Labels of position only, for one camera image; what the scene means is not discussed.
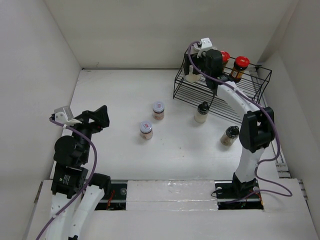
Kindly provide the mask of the red lid sauce jar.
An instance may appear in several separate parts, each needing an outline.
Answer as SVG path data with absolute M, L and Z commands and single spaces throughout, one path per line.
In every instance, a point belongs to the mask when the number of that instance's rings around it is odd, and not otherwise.
M 230 60 L 230 54 L 226 51 L 221 51 L 220 53 L 222 55 L 222 66 L 225 68 Z
M 229 74 L 235 83 L 242 79 L 244 71 L 248 68 L 250 60 L 246 56 L 238 56 L 233 63 L 233 68 Z

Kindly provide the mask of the round clear glass jar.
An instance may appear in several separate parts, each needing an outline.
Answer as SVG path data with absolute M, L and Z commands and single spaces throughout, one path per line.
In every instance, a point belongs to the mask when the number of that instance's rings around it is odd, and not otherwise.
M 189 83 L 195 83 L 199 81 L 202 77 L 201 74 L 193 74 L 193 66 L 189 65 L 188 68 L 183 70 L 183 78 Z

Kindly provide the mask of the white lid jar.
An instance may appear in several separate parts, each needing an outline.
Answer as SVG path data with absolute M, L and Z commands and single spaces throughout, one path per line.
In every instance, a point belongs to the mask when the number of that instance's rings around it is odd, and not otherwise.
M 145 140 L 150 140 L 153 137 L 153 126 L 149 121 L 141 122 L 140 136 Z
M 156 101 L 152 107 L 152 115 L 156 120 L 162 120 L 165 115 L 165 105 L 161 101 Z

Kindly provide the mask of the black cap white spice bottle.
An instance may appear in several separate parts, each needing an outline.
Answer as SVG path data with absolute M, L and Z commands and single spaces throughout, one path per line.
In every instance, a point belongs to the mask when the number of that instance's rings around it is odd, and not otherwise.
M 194 114 L 194 120 L 197 123 L 203 124 L 206 122 L 210 107 L 206 101 L 200 103 L 197 107 L 197 111 Z

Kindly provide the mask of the black cap brown spice bottle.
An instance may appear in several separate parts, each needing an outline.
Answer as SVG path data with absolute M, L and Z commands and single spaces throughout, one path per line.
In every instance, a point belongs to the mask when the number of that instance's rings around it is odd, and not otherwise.
M 228 127 L 220 138 L 220 142 L 227 147 L 230 147 L 239 137 L 240 129 L 238 126 Z

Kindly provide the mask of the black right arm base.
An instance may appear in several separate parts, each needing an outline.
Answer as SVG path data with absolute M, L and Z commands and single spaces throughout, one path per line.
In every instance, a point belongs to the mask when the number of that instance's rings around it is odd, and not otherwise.
M 217 209 L 222 210 L 263 210 L 263 202 L 260 193 L 254 193 L 248 198 L 243 198 L 259 189 L 257 180 L 249 183 L 243 190 L 237 191 L 231 180 L 216 180 L 215 190 L 211 196 L 217 199 Z

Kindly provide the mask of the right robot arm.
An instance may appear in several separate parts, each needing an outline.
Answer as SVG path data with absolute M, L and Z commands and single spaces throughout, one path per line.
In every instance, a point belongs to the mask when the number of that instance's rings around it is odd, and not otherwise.
M 231 191 L 235 196 L 243 197 L 253 188 L 258 162 L 275 138 L 272 128 L 274 112 L 248 98 L 237 87 L 239 78 L 224 73 L 223 56 L 219 50 L 201 50 L 191 45 L 184 55 L 184 63 L 185 76 L 204 76 L 207 87 L 214 95 L 223 99 L 242 119 L 239 130 L 242 153 L 232 177 Z

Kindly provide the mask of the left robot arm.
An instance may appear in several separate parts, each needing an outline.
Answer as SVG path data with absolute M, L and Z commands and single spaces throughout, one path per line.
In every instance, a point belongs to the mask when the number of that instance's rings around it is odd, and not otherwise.
M 101 199 L 111 194 L 111 178 L 96 173 L 98 152 L 92 135 L 109 127 L 108 108 L 74 116 L 69 106 L 54 110 L 49 121 L 72 132 L 54 145 L 50 219 L 38 240 L 79 240 Z

